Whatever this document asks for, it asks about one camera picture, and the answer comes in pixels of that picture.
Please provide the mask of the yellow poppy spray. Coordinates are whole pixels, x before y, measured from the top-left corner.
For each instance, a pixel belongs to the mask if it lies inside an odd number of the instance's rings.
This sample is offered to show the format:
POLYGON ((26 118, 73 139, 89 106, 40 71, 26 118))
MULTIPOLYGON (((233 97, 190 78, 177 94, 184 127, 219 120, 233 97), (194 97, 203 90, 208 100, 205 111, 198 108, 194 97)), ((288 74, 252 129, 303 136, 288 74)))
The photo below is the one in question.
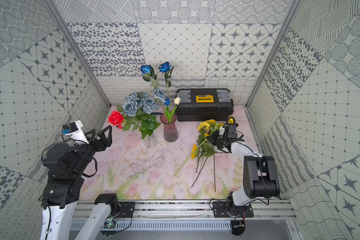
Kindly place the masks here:
POLYGON ((178 168, 178 170, 175 172, 174 176, 176 176, 181 171, 181 169, 184 167, 185 163, 189 159, 197 159, 197 160, 200 160, 203 158, 207 159, 208 157, 212 157, 214 154, 217 153, 215 150, 215 147, 210 142, 210 137, 215 132, 219 133, 219 128, 220 128, 219 125, 217 125, 216 128, 212 128, 212 127, 207 128, 206 126, 198 127, 199 136, 197 139, 197 143, 193 146, 190 155, 182 163, 182 165, 178 168))

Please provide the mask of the yellow carnation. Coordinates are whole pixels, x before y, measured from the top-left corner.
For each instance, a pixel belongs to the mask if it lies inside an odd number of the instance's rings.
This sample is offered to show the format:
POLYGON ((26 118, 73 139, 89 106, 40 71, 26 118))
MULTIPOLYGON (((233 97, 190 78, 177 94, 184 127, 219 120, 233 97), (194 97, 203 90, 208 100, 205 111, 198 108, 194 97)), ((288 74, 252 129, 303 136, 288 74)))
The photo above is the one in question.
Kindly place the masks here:
POLYGON ((200 125, 198 126, 198 130, 200 133, 201 132, 208 133, 210 128, 211 128, 211 123, 209 121, 201 122, 200 125))

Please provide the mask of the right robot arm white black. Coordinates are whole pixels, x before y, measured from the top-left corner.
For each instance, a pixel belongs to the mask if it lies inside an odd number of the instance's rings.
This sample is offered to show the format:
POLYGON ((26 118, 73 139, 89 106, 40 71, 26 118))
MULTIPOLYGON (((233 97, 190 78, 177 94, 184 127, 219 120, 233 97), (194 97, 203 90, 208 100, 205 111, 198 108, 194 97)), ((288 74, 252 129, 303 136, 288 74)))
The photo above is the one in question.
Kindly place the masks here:
POLYGON ((238 136, 236 122, 226 122, 210 137, 211 143, 224 153, 243 161, 243 186, 227 197, 227 209, 237 216, 258 198, 269 200, 280 195, 280 184, 275 159, 253 151, 238 136))

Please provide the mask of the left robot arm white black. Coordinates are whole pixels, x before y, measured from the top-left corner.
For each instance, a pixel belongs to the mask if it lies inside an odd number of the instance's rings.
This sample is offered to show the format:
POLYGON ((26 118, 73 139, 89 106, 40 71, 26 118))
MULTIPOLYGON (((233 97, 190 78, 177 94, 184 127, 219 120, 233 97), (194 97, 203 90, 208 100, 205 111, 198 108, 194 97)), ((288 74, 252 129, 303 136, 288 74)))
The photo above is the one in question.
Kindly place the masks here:
POLYGON ((95 176, 85 170, 94 163, 97 172, 95 153, 105 151, 113 143, 112 126, 86 133, 82 127, 81 121, 63 125, 62 141, 48 146, 41 154, 42 164, 48 169, 48 183, 41 196, 42 240, 68 239, 84 180, 95 176))

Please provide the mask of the clear glass vase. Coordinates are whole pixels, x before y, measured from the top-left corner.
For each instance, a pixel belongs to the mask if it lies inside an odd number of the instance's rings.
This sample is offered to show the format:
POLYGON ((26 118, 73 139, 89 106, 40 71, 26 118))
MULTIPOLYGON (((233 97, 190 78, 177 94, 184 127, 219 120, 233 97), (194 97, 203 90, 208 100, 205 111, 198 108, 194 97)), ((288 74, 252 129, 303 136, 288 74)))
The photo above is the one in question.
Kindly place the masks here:
POLYGON ((143 139, 143 142, 145 147, 148 149, 155 147, 158 143, 154 132, 152 132, 151 135, 147 134, 147 136, 143 139))

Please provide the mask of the red rose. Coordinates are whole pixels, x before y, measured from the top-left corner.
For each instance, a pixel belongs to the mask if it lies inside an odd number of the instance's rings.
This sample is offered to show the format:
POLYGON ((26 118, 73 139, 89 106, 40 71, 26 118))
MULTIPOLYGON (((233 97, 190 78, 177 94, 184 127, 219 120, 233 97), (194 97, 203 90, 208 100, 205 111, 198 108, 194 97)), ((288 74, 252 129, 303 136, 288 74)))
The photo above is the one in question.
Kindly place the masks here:
POLYGON ((109 116, 108 116, 108 123, 113 125, 114 127, 117 127, 119 129, 123 128, 123 122, 124 122, 124 116, 118 112, 118 111, 113 111, 109 116))

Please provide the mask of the dusty blue rose bunch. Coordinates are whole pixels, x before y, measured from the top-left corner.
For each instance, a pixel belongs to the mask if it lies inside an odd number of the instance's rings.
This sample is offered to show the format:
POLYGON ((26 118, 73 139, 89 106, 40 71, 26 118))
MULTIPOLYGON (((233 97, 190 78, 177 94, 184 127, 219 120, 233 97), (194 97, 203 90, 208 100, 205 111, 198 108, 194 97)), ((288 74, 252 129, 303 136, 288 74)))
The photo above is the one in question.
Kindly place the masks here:
POLYGON ((126 97, 125 103, 122 105, 122 113, 129 117, 135 117, 138 112, 150 115, 153 111, 159 109, 159 103, 168 105, 170 99, 160 88, 153 90, 152 94, 143 92, 133 92, 126 97))

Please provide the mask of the black toolbox yellow latch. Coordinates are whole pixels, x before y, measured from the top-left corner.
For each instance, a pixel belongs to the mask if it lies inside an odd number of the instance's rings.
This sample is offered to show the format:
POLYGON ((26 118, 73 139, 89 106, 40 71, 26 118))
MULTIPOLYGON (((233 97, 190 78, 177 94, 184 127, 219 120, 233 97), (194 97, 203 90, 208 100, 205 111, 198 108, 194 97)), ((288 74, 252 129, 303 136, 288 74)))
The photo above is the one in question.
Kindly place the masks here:
POLYGON ((234 101, 228 89, 178 89, 181 99, 176 109, 179 122, 226 121, 234 113, 234 101))

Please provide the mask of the white tulip bud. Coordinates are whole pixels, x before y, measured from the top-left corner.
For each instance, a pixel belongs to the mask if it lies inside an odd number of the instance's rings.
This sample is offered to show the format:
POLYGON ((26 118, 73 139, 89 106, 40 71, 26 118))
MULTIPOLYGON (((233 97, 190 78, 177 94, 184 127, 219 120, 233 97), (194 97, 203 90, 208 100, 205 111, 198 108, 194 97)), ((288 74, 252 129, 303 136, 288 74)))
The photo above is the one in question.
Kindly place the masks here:
POLYGON ((178 105, 180 104, 180 102, 181 102, 181 98, 176 97, 176 98, 174 99, 175 107, 174 107, 172 110, 170 110, 170 108, 169 108, 169 106, 170 106, 170 99, 169 99, 169 98, 166 99, 166 102, 165 102, 166 107, 165 107, 165 109, 164 109, 164 114, 165 114, 165 116, 166 116, 166 118, 167 118, 167 123, 168 123, 168 124, 170 124, 170 123, 173 122, 173 117, 174 117, 175 111, 176 111, 178 105))

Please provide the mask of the dark blue rose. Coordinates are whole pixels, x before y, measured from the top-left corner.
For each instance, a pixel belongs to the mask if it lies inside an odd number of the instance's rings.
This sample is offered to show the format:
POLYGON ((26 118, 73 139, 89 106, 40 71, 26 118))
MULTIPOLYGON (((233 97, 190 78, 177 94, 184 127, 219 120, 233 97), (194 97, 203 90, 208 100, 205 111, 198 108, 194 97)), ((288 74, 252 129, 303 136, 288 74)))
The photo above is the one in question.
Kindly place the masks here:
POLYGON ((154 69, 150 65, 141 66, 141 72, 143 74, 143 80, 151 83, 154 89, 158 89, 160 84, 157 81, 157 75, 154 69))
POLYGON ((172 67, 169 62, 165 62, 165 63, 161 64, 159 67, 160 72, 162 73, 163 77, 165 78, 165 84, 166 84, 167 90, 169 90, 169 88, 172 85, 171 80, 172 80, 173 69, 174 69, 174 67, 172 67))

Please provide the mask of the aluminium mounting rail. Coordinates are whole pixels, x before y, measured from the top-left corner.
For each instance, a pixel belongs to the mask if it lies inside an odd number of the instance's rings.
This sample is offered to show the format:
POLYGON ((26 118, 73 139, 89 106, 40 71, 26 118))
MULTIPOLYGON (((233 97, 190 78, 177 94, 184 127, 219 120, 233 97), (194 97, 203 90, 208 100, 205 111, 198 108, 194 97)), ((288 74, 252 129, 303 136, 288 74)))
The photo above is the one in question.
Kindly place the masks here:
MULTIPOLYGON (((213 208, 214 200, 134 200, 133 220, 241 220, 242 215, 222 214, 213 208)), ((246 220, 296 220, 296 214, 288 200, 271 199, 266 205, 254 201, 246 220)))

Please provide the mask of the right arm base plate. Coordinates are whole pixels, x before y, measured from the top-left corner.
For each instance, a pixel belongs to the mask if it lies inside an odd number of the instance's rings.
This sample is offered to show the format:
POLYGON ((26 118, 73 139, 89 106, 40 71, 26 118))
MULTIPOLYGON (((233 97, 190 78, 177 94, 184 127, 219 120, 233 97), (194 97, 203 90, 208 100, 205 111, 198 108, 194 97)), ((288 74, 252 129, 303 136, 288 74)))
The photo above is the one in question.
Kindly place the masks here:
POLYGON ((230 203, 214 201, 210 203, 215 218, 253 218, 254 213, 251 205, 235 207, 230 203))

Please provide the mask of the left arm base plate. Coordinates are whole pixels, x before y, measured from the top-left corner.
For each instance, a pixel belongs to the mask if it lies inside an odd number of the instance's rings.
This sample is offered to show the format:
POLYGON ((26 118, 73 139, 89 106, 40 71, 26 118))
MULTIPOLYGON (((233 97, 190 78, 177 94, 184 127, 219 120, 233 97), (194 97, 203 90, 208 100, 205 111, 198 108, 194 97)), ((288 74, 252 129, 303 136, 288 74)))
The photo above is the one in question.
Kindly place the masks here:
POLYGON ((118 202, 111 204, 111 213, 109 218, 131 218, 135 210, 136 202, 118 202))

